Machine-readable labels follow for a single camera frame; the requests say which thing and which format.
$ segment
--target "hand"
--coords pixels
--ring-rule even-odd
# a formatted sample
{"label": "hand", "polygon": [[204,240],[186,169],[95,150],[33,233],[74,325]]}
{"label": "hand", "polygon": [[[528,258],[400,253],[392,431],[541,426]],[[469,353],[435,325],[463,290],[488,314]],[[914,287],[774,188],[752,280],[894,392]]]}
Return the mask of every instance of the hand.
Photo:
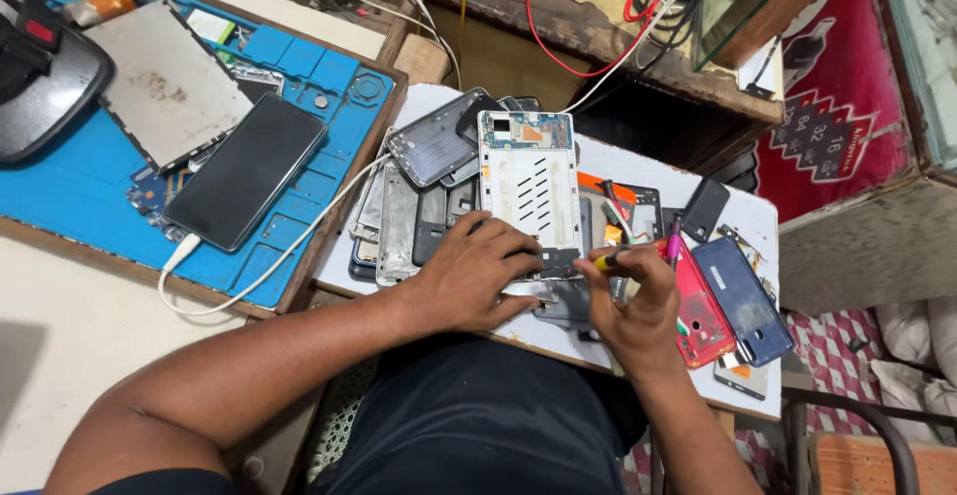
{"label": "hand", "polygon": [[592,324],[631,379],[648,381],[686,372],[675,342],[681,300],[675,273],[650,244],[620,252],[611,275],[634,279],[641,288],[627,306],[618,306],[609,275],[592,263],[616,250],[621,249],[592,250],[588,259],[575,260],[575,268],[589,282]]}
{"label": "hand", "polygon": [[493,330],[539,305],[534,297],[499,296],[508,282],[542,270],[542,260],[533,256],[541,252],[535,237],[474,210],[452,226],[417,275],[394,287],[406,288],[407,302],[429,332]]}

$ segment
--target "white sticker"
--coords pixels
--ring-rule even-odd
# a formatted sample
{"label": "white sticker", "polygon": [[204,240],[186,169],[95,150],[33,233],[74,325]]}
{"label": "white sticker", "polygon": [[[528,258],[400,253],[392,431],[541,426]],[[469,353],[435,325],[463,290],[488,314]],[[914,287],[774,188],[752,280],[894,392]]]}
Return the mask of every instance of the white sticker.
{"label": "white sticker", "polygon": [[715,280],[718,281],[719,287],[721,287],[722,289],[727,289],[726,287],[724,287],[724,281],[721,280],[721,275],[718,274],[718,269],[716,269],[714,265],[711,266],[711,274],[714,275]]}

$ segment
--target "red poster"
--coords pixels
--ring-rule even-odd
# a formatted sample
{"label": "red poster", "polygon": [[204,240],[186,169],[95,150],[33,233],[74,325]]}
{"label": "red poster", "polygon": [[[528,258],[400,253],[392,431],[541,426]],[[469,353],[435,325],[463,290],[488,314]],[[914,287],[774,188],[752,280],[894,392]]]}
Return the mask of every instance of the red poster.
{"label": "red poster", "polygon": [[818,0],[785,32],[785,122],[756,149],[757,194],[778,207],[781,222],[907,164],[897,80],[873,3]]}

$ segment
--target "red phone back cover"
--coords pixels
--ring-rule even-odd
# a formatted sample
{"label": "red phone back cover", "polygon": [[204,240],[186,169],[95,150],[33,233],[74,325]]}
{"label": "red phone back cover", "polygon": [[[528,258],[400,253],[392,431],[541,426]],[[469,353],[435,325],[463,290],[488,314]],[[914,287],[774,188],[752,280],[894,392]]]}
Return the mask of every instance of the red phone back cover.
{"label": "red phone back cover", "polygon": [[[668,248],[668,238],[654,242],[662,259]],[[688,336],[677,335],[677,348],[684,357],[684,364],[694,369],[718,360],[735,350],[736,343],[731,327],[724,318],[724,311],[711,294],[698,263],[681,240],[681,252],[677,262],[677,289],[681,292],[681,307],[678,316],[688,326]]]}

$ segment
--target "man's left hand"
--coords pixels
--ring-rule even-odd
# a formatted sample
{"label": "man's left hand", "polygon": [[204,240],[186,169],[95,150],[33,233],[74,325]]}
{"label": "man's left hand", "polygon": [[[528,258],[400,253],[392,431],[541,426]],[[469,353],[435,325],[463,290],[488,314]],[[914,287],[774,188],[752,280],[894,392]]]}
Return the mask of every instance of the man's left hand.
{"label": "man's left hand", "polygon": [[402,290],[411,313],[430,332],[493,330],[539,305],[534,297],[500,296],[508,282],[542,270],[542,260],[533,256],[541,252],[535,237],[489,211],[474,210],[452,226],[417,275],[392,289]]}

